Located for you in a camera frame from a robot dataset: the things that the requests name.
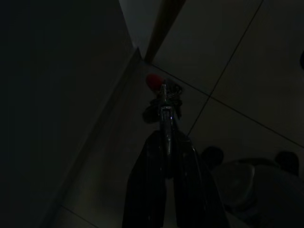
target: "tiled floor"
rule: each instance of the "tiled floor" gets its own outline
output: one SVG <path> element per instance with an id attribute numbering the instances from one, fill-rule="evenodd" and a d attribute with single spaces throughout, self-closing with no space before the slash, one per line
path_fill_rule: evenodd
<path id="1" fill-rule="evenodd" d="M 251 4 L 256 9 L 259 2 Z M 206 86 L 215 88 L 213 93 L 203 86 L 205 79 L 191 78 L 202 72 L 192 74 L 192 69 L 186 76 L 166 67 L 174 75 L 171 77 L 142 62 L 123 90 L 106 131 L 100 133 L 52 228 L 121 227 L 128 176 L 145 139 L 158 129 L 157 124 L 145 124 L 141 116 L 153 99 L 145 85 L 149 72 L 187 83 L 177 80 L 185 89 L 179 125 L 190 133 L 199 152 L 218 146 L 227 162 L 246 157 L 273 159 L 279 151 L 293 151 L 304 177 L 304 71 L 299 67 L 304 50 L 302 9 L 301 0 L 294 0 L 293 5 L 288 1 L 263 2 L 217 86 L 220 71 L 207 79 Z M 165 227 L 175 227 L 174 214 L 167 212 Z"/>

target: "floor tile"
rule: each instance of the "floor tile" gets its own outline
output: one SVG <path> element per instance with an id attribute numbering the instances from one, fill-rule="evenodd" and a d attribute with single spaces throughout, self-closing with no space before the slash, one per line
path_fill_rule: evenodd
<path id="1" fill-rule="evenodd" d="M 95 228 L 70 211 L 60 208 L 50 228 Z"/>
<path id="2" fill-rule="evenodd" d="M 198 152 L 216 146 L 224 152 L 224 162 L 241 158 L 274 159 L 280 151 L 295 152 L 304 177 L 304 149 L 252 120 L 210 99 L 198 118 L 190 138 Z"/>
<path id="3" fill-rule="evenodd" d="M 65 207 L 98 227 L 121 227 L 128 176 L 145 140 L 158 129 L 158 124 L 149 125 L 142 120 L 142 112 L 153 99 L 145 85 L 149 72 L 166 76 L 154 67 L 140 64 L 64 202 Z M 187 132 L 207 97 L 181 85 L 185 93 L 180 128 Z"/>
<path id="4" fill-rule="evenodd" d="M 304 1 L 265 0 L 213 97 L 304 146 Z"/>
<path id="5" fill-rule="evenodd" d="M 186 1 L 153 63 L 210 93 L 260 2 Z"/>

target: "baseboard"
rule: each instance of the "baseboard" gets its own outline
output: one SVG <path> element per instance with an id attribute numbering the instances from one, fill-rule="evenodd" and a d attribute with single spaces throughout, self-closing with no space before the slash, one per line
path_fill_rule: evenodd
<path id="1" fill-rule="evenodd" d="M 86 160 L 87 155 L 89 154 L 89 151 L 94 144 L 99 132 L 103 128 L 107 119 L 109 119 L 109 115 L 111 114 L 111 111 L 119 99 L 123 88 L 125 87 L 126 83 L 128 82 L 130 76 L 132 75 L 141 59 L 142 57 L 140 55 L 139 49 L 135 48 L 128 61 L 126 61 L 126 64 L 123 67 L 123 70 L 120 73 L 120 76 L 118 77 L 114 86 L 112 87 L 111 92 L 108 94 L 106 102 L 100 105 L 95 117 L 92 118 L 92 122 L 88 126 L 87 131 L 84 133 L 84 136 L 78 147 L 77 157 L 74 161 L 71 162 L 72 165 L 67 172 L 67 175 L 63 179 L 62 184 L 59 186 L 58 190 L 55 192 L 53 202 L 48 207 L 44 216 L 38 223 L 39 228 L 48 228 L 52 224 L 53 218 L 56 215 L 58 208 L 61 206 L 61 203 L 68 191 L 69 186 L 78 175 L 78 172 Z"/>

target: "dark wall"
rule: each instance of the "dark wall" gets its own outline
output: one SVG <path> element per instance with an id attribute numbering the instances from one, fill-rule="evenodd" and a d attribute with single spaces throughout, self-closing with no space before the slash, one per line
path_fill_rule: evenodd
<path id="1" fill-rule="evenodd" d="M 35 228 L 133 46 L 118 0 L 1 5 L 9 118 L 0 226 Z"/>

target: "wooden door frame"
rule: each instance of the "wooden door frame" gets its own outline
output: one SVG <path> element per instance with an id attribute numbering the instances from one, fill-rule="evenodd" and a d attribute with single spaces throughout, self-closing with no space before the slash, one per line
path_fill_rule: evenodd
<path id="1" fill-rule="evenodd" d="M 162 0 L 144 60 L 151 63 L 186 0 Z"/>

